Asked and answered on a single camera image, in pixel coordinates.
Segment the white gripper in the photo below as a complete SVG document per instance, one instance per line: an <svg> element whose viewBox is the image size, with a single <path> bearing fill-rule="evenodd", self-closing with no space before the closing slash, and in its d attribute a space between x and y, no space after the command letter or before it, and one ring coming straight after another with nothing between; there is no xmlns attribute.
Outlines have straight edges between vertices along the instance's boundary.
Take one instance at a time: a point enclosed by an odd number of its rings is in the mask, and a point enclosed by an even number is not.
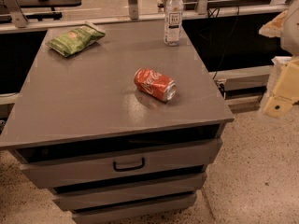
<svg viewBox="0 0 299 224"><path fill-rule="evenodd" d="M260 28L259 34L270 38L283 37L286 15L287 10L276 15ZM299 60L290 60L281 67L273 93L274 96L265 99L262 113L272 118L281 118L299 101Z"/></svg>

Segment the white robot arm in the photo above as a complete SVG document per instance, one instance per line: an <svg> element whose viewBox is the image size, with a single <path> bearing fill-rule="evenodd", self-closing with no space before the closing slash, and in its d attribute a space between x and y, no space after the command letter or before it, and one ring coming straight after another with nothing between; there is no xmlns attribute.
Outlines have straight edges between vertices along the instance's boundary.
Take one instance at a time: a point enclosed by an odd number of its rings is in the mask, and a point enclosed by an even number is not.
<svg viewBox="0 0 299 224"><path fill-rule="evenodd" d="M261 104L264 115L280 118L299 102L299 0L263 25L259 34L279 37L281 48L291 54L272 59L274 67Z"/></svg>

